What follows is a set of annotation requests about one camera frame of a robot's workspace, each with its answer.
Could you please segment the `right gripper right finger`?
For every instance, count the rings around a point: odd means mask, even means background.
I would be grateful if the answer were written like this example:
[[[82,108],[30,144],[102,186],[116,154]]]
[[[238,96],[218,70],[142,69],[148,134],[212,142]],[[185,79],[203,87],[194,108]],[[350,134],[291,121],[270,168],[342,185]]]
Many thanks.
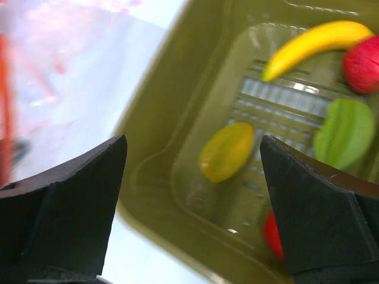
[[[271,135],[260,152],[288,273],[378,276],[378,185]]]

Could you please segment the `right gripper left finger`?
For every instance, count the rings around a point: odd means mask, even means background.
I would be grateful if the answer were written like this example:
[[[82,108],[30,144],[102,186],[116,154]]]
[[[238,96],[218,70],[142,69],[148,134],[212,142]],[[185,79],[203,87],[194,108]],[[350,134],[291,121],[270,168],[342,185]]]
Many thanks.
[[[127,157],[125,136],[1,188],[1,280],[98,281]]]

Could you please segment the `green toy starfruit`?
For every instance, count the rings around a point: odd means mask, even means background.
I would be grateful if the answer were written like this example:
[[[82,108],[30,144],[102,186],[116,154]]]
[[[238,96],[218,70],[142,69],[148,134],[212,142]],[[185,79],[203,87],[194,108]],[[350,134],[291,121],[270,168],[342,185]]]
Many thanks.
[[[314,135],[314,156],[324,164],[345,170],[368,151],[375,133],[374,114],[365,102],[336,99],[328,105],[322,127]]]

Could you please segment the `yellow toy starfruit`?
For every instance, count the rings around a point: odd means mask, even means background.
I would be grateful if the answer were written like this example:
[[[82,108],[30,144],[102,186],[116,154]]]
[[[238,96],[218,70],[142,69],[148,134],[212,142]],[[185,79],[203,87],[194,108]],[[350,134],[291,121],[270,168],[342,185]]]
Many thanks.
[[[253,127],[245,122],[236,122],[218,130],[200,153],[202,174],[214,183],[232,177],[249,158],[254,138]]]

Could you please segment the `clear zip bag orange zipper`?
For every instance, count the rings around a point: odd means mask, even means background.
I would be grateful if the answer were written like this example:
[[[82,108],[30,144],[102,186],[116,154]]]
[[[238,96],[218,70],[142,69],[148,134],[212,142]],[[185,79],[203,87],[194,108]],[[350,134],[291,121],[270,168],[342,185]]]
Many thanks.
[[[155,1],[2,1],[10,181],[112,135],[172,14]]]

